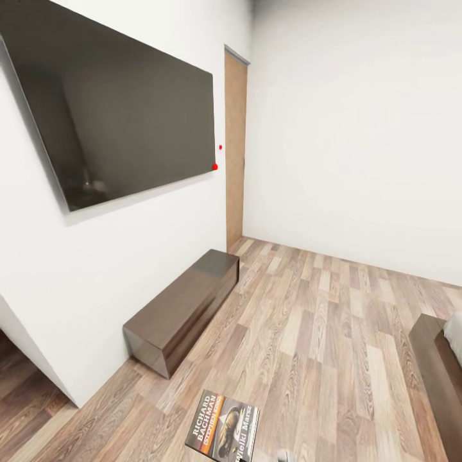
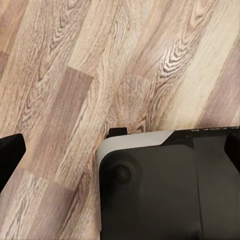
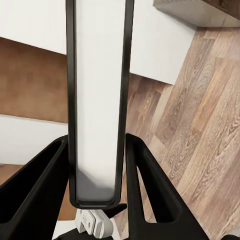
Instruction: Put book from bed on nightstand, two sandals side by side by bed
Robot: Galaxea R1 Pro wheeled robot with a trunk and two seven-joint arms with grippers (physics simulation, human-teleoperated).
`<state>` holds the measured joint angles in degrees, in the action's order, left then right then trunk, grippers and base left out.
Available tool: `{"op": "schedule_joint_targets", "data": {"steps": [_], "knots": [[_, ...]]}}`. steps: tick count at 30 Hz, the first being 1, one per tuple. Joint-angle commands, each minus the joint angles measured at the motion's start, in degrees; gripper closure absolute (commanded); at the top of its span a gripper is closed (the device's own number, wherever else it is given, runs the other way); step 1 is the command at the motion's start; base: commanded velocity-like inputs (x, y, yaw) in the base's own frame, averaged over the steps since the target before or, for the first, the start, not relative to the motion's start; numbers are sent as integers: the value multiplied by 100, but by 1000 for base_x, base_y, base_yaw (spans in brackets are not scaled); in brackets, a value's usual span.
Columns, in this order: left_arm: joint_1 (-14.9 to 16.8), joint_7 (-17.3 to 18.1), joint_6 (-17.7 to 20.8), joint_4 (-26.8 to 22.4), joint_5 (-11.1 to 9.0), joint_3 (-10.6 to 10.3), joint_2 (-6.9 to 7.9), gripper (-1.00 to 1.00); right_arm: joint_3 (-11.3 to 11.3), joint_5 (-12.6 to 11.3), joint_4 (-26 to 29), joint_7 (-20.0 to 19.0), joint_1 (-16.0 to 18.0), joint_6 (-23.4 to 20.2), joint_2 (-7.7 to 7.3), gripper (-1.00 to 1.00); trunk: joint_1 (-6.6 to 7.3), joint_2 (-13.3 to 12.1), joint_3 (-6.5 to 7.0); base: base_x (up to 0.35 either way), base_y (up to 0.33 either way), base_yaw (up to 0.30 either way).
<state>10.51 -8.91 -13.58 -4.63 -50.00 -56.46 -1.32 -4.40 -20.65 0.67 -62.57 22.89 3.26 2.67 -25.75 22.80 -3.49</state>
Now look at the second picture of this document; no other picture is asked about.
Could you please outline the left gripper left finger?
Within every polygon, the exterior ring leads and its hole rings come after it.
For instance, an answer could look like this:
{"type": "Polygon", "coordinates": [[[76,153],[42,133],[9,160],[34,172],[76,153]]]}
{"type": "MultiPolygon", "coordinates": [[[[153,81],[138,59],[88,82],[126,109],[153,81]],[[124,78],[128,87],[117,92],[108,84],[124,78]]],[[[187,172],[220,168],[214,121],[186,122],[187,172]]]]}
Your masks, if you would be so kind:
{"type": "Polygon", "coordinates": [[[0,138],[0,194],[26,153],[22,133],[0,138]]]}

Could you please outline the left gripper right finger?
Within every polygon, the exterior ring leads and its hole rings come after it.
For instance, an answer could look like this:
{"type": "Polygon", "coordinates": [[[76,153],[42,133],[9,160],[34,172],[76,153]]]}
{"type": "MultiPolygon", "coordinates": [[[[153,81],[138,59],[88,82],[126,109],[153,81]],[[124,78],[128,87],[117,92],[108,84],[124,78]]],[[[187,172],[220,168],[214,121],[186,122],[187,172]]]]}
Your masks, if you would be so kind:
{"type": "Polygon", "coordinates": [[[240,135],[229,133],[227,135],[224,151],[240,173],[240,135]]]}

